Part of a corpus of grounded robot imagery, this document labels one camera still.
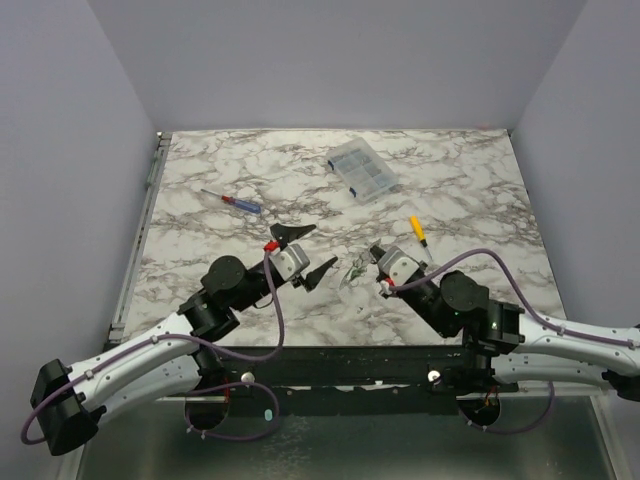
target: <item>plastic storage box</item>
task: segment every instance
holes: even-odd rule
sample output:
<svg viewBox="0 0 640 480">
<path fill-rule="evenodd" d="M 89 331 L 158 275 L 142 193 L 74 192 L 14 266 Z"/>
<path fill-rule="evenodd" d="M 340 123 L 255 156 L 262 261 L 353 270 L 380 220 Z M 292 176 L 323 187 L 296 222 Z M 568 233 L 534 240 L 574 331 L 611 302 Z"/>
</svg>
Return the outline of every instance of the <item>plastic storage box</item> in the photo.
<svg viewBox="0 0 640 480">
<path fill-rule="evenodd" d="M 360 203 L 367 203 L 398 184 L 396 174 L 363 138 L 334 148 L 327 153 L 327 162 Z"/>
</svg>

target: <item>red cable connector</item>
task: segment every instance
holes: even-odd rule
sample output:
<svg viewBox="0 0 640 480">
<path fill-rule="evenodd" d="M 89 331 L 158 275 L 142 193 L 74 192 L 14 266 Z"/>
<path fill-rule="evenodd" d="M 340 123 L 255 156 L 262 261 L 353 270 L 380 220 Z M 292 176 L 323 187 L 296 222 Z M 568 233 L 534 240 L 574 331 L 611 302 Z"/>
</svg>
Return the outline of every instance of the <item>red cable connector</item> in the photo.
<svg viewBox="0 0 640 480">
<path fill-rule="evenodd" d="M 280 244 L 278 242 L 276 242 L 275 240 L 271 240 L 264 247 L 262 247 L 262 249 L 265 252 L 273 252 L 274 250 L 276 250 L 278 248 L 280 248 Z"/>
</svg>

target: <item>white wall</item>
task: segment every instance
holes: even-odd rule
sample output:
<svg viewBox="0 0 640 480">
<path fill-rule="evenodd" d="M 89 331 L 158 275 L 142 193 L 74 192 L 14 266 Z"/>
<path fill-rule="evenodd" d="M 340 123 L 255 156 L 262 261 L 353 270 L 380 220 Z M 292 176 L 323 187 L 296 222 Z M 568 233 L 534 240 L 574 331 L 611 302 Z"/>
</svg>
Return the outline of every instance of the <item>white wall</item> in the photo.
<svg viewBox="0 0 640 480">
<path fill-rule="evenodd" d="M 51 479 L 31 388 L 99 351 L 156 139 L 84 0 L 0 2 L 0 65 L 0 477 Z"/>
<path fill-rule="evenodd" d="M 640 2 L 590 0 L 512 140 L 567 314 L 640 324 Z M 615 411 L 640 479 L 640 404 Z"/>
<path fill-rule="evenodd" d="M 89 0 L 162 130 L 514 127 L 584 0 Z"/>
</svg>

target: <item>metal floor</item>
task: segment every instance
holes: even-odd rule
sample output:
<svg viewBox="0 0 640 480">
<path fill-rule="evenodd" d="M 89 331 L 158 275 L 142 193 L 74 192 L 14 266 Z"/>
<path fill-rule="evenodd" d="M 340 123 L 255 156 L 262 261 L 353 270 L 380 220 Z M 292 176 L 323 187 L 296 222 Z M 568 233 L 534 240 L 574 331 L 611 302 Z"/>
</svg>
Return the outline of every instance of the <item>metal floor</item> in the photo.
<svg viewBox="0 0 640 480">
<path fill-rule="evenodd" d="M 503 400 L 496 426 L 522 426 L 546 399 Z M 106 425 L 85 449 L 78 479 L 605 480 L 614 479 L 592 404 L 560 397 L 537 430 L 513 436 L 475 431 L 461 417 L 289 417 L 254 443 L 187 435 L 178 401 L 155 402 Z M 233 419 L 227 433 L 264 428 Z"/>
</svg>

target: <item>marble table surface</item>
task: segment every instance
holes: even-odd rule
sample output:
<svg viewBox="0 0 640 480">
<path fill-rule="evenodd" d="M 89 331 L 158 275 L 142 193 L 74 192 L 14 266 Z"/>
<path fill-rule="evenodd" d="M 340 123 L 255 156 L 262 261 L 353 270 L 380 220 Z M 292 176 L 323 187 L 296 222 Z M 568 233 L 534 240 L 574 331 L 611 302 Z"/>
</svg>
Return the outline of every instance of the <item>marble table surface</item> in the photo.
<svg viewBox="0 0 640 480">
<path fill-rule="evenodd" d="M 325 154 L 363 137 L 399 177 L 393 192 L 359 205 Z M 263 207 L 260 216 L 200 192 L 222 190 Z M 525 295 L 541 312 L 564 317 L 551 268 L 504 130 L 348 131 L 248 130 L 179 132 L 172 138 L 136 279 L 125 340 L 174 312 L 200 288 L 210 263 L 235 255 L 247 267 L 262 258 L 269 226 L 314 223 L 300 241 L 315 268 L 339 260 L 318 288 L 279 290 L 286 345 L 438 345 L 440 338 L 401 300 L 378 295 L 376 268 L 340 288 L 352 262 L 372 242 L 395 244 L 426 259 L 409 217 L 420 219 L 435 266 L 476 247 L 507 262 Z M 516 302 L 488 257 L 460 269 Z M 220 343 L 274 345 L 272 307 L 238 314 L 240 327 Z"/>
</svg>

